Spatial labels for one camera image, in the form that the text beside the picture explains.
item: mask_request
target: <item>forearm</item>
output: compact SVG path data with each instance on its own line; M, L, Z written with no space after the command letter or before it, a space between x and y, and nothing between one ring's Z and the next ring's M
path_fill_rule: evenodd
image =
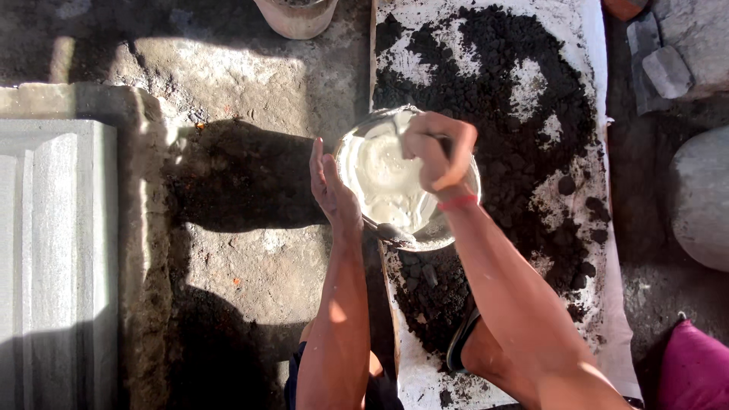
M301 360L297 407L359 408L367 387L369 357L361 236L335 234L319 311Z
M470 204L447 216L484 322L516 366L536 382L594 364L559 297L486 212Z

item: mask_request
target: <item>black sandal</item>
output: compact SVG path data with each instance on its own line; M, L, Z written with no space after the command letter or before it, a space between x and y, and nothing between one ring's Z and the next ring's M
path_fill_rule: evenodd
M473 300L473 296L470 296L466 302L463 322L461 322L461 325L453 335L451 344L448 345L448 353L445 355L445 362L451 371L468 373L468 370L466 370L461 362L461 351L463 350L464 344L466 344L466 340L468 340L468 336L476 326L476 319L480 316L481 313L478 311L478 307L476 307L476 302Z

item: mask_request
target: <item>hand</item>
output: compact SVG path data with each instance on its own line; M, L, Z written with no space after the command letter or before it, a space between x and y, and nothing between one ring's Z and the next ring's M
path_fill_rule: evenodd
M453 140L450 160L433 137L439 135ZM476 128L469 123L436 112L424 112L410 120L403 135L402 154L405 159L418 157L423 160L420 183L426 191L439 193L460 185L471 165L476 136Z
M322 157L324 142L314 140L309 159L311 193L332 224L337 235L360 239L362 236L362 212L354 193L347 188L337 173L337 164L331 154Z

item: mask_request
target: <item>metal bowl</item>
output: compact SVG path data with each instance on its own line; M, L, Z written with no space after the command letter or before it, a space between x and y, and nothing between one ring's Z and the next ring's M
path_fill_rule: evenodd
M334 152L334 158L337 163L337 171L340 177L343 176L342 169L344 164L351 160L350 158L344 158L346 155L351 154L351 152L346 152L345 150L348 143L354 138L362 138L362 130L370 129L374 125L390 121L395 114L405 110L422 112L412 105L405 105L395 109L379 109L371 112L361 123L357 124L357 126L352 128L351 131L340 139ZM473 156L471 157L471 167L466 174L465 180L473 192L478 196L480 201L481 177L478 173L478 167L476 166L476 161ZM377 224L365 214L362 215L362 219L364 219L364 224L372 230L381 241L401 250L410 252L438 250L440 248L447 247L455 240L450 228L448 227L448 221L445 219L445 215L439 209L435 210L433 215L430 217L429 222L422 229L412 235L403 233L390 224Z

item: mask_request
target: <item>pink cloth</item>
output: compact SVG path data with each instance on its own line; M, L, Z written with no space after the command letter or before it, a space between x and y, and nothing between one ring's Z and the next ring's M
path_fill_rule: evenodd
M729 348L684 320L663 353L661 410L729 409Z

